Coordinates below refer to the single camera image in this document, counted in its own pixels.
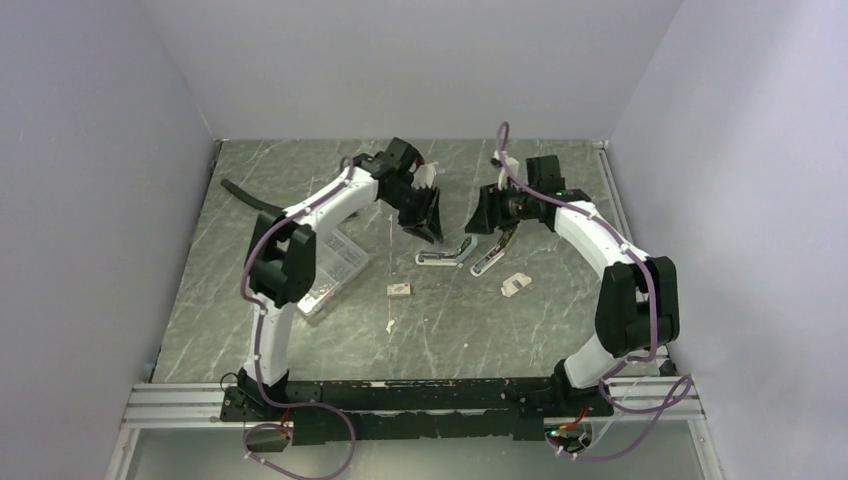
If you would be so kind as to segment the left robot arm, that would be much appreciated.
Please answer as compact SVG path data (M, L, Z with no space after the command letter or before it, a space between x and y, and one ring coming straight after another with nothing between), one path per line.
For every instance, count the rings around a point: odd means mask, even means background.
M253 337L237 374L247 407L263 420L288 402L287 348L298 302L312 288L319 242L350 215L382 201L402 230L429 243L444 239L437 169L399 138L374 155L342 160L339 175L308 198L257 217L239 290L253 307Z

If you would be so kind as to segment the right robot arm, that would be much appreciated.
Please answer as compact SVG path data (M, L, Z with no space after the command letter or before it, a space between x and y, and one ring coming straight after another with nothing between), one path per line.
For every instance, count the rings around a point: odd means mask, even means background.
M498 180L481 187L466 233L489 235L536 220L571 244L600 278L594 332L563 360L563 379L549 391L554 409L572 415L588 402L588 387L618 367L653 361L660 346L678 338L676 266L637 248L587 194L567 189L556 156L526 160L526 181L517 176L516 159L501 153L493 161Z

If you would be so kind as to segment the white staple box tray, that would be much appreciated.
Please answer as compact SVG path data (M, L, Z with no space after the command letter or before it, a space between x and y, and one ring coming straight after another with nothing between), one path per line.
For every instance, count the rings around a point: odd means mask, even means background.
M532 278L524 273L517 272L503 281L501 294L511 298L532 283Z

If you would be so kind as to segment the white staple box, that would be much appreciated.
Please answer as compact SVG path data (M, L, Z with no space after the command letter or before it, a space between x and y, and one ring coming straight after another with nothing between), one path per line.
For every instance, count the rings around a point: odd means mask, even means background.
M412 295L412 285L408 282L390 284L386 288L388 298L406 298Z

